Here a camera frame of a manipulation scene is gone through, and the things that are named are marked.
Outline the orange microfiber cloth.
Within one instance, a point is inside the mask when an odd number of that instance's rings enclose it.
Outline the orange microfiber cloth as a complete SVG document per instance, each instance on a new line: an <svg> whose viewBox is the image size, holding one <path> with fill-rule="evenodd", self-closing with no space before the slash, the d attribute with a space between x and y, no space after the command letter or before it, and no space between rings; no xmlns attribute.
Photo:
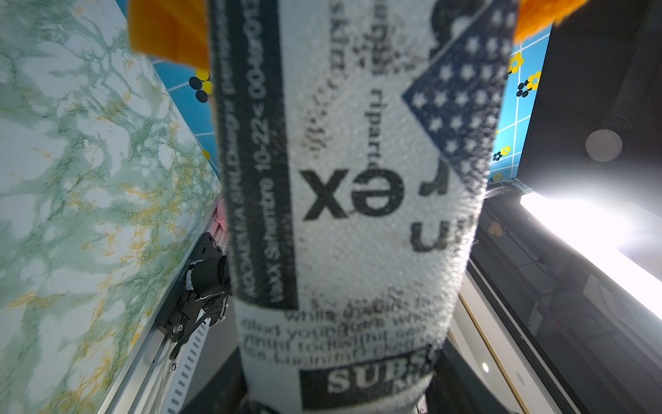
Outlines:
<svg viewBox="0 0 662 414"><path fill-rule="evenodd" d="M515 30L520 43L559 24L586 0L523 0ZM128 2L129 45L136 53L196 69L210 69L208 6L203 0Z"/></svg>

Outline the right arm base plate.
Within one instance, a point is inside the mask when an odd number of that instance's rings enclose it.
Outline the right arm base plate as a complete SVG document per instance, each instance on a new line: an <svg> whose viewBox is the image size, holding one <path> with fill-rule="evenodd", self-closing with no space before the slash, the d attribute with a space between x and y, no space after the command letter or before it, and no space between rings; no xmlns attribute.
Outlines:
<svg viewBox="0 0 662 414"><path fill-rule="evenodd" d="M174 343L171 361L203 323L224 319L230 296L227 255L215 237L205 232L185 260L156 317L159 331Z"/></svg>

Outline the newspaper print eyeglass case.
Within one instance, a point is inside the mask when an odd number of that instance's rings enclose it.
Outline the newspaper print eyeglass case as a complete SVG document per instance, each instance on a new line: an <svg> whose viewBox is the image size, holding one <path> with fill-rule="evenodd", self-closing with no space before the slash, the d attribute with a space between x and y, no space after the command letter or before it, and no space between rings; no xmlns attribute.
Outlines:
<svg viewBox="0 0 662 414"><path fill-rule="evenodd" d="M248 405L401 413L446 340L517 1L212 1Z"/></svg>

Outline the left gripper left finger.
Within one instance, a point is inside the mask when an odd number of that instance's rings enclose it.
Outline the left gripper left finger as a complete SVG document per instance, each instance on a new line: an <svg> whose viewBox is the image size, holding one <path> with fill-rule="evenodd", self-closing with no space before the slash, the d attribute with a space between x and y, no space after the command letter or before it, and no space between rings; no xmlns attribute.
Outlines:
<svg viewBox="0 0 662 414"><path fill-rule="evenodd" d="M239 348L209 383L180 411L182 414L248 414L248 386Z"/></svg>

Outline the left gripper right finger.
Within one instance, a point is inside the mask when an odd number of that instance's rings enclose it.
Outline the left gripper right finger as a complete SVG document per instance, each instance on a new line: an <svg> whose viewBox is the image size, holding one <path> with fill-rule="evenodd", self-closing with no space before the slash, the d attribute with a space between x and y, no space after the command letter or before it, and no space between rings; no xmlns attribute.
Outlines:
<svg viewBox="0 0 662 414"><path fill-rule="evenodd" d="M488 389L462 355L446 340L426 391L428 413L506 414L510 411Z"/></svg>

